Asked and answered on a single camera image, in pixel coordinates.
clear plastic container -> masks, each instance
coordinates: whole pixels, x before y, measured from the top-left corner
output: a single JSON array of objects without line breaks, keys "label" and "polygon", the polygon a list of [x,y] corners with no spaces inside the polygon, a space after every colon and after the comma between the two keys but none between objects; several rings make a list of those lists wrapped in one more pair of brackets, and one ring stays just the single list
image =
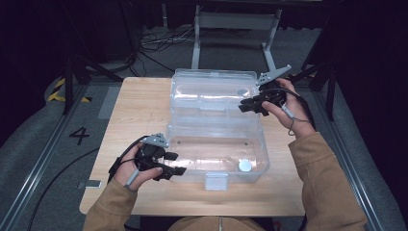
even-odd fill
[{"label": "clear plastic container", "polygon": [[254,183],[268,170],[259,115],[238,108],[259,93],[256,78],[252,71],[176,70],[166,137],[167,151],[179,157],[165,164],[187,170],[172,181]]}]

left hand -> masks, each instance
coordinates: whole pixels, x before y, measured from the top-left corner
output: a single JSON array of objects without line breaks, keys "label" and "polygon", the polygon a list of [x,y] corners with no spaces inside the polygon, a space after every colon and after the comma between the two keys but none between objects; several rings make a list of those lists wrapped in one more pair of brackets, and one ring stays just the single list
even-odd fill
[{"label": "left hand", "polygon": [[[136,153],[138,152],[139,148],[142,146],[142,143],[138,143],[132,149],[126,153],[126,155],[122,159],[122,163],[134,159],[136,156]],[[137,169],[135,162],[134,161],[129,161],[126,163],[123,163],[120,165],[119,169],[117,170],[114,179],[119,182],[122,186],[126,185],[126,182],[128,181],[129,177],[135,172]],[[149,170],[145,171],[140,171],[136,179],[133,181],[133,183],[129,186],[129,189],[132,191],[137,191],[139,187],[146,181],[155,178],[156,176],[159,176],[162,174],[163,170],[161,167],[154,167]]]}]

right hand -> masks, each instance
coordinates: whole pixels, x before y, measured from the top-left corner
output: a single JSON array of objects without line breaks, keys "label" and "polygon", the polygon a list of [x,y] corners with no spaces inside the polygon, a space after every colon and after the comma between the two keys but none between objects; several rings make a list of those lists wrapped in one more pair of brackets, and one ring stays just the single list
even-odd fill
[{"label": "right hand", "polygon": [[[296,93],[296,91],[294,90],[294,86],[289,80],[276,79],[276,81],[279,83],[281,88]],[[291,129],[292,127],[292,131],[294,132],[294,135],[297,139],[315,132],[315,129],[310,122],[298,121],[296,119],[293,121],[288,117],[288,115],[285,114],[285,112],[281,108],[270,102],[263,102],[262,107],[264,107],[268,112],[274,114],[284,127],[286,127],[287,129]],[[296,97],[289,93],[286,93],[286,107],[293,113],[295,118],[299,120],[309,120],[302,106],[297,101]]]}]

gray floor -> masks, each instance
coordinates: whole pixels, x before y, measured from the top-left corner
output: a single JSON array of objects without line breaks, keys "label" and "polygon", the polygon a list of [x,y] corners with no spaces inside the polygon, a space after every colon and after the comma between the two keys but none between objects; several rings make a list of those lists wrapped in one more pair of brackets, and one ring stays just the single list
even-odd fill
[{"label": "gray floor", "polygon": [[[271,48],[276,66],[281,67],[290,64],[293,69],[289,73],[299,72],[302,62],[318,35],[319,30],[278,30]],[[266,37],[265,33],[254,31],[241,33],[241,36],[224,31],[209,32],[201,39],[200,68],[265,72],[267,65],[260,44]],[[190,68],[192,42],[187,40],[172,45],[165,51],[147,53],[147,55],[173,69]],[[143,56],[140,58],[144,62],[146,76],[166,78],[172,76],[173,72]],[[113,67],[115,64],[106,64],[105,66]],[[136,62],[134,67],[138,73],[143,73],[141,62]],[[129,70],[117,74],[122,77],[134,76]],[[398,206],[359,135],[341,90],[336,89],[335,122],[329,122],[321,110],[321,103],[325,95],[324,90],[312,93],[304,87],[305,84],[307,81],[298,83],[297,89],[309,101],[317,121],[318,130],[322,132],[336,153],[344,153],[351,165],[342,162],[342,165],[347,164],[343,167],[355,169],[361,181],[360,186],[367,193],[368,202],[374,211],[374,214],[370,214],[370,218],[377,220],[371,222],[367,229],[406,230]],[[50,83],[50,88],[44,93],[44,98],[49,95],[54,86],[55,82]],[[18,210],[21,213],[16,214],[16,217],[12,219],[13,222],[9,229],[6,228],[7,223],[2,223],[0,230],[27,229],[39,197],[52,178],[75,158],[100,145],[119,87],[119,83],[114,83],[106,77],[95,76],[93,78],[83,95],[92,97],[92,101],[90,103],[78,103],[72,117],[66,122],[60,138],[54,145],[50,162],[44,167],[44,173],[38,177],[36,182],[38,184],[34,184],[35,190],[26,195],[27,203]],[[44,147],[49,144],[49,138],[62,119],[63,109],[63,102],[47,102],[46,107],[22,124],[2,146],[0,150],[1,220],[10,217],[11,214],[8,214],[8,211],[18,197],[20,189],[24,187],[23,184],[29,177]],[[71,138],[69,135],[82,127],[87,128],[86,133],[89,137],[84,138],[81,145],[78,145],[78,139]],[[32,230],[82,229],[85,216],[79,212],[79,204],[84,190],[77,189],[77,185],[88,179],[95,157],[96,152],[89,154],[58,177],[41,201]],[[366,200],[359,201],[367,206]],[[283,223],[282,230],[297,230],[302,218],[275,218],[275,220],[280,220]],[[137,217],[132,216],[132,224],[139,225]]]}]

tan sleeve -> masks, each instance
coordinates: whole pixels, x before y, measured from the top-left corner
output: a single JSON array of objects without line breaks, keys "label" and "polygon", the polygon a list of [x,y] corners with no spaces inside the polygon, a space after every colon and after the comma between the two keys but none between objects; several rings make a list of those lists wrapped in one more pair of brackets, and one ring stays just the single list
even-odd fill
[{"label": "tan sleeve", "polygon": [[125,230],[123,224],[130,217],[137,197],[137,192],[130,192],[112,179],[90,207],[83,230]]},{"label": "tan sleeve", "polygon": [[303,181],[302,200],[308,230],[364,230],[366,215],[339,162],[320,133],[289,144]]}]

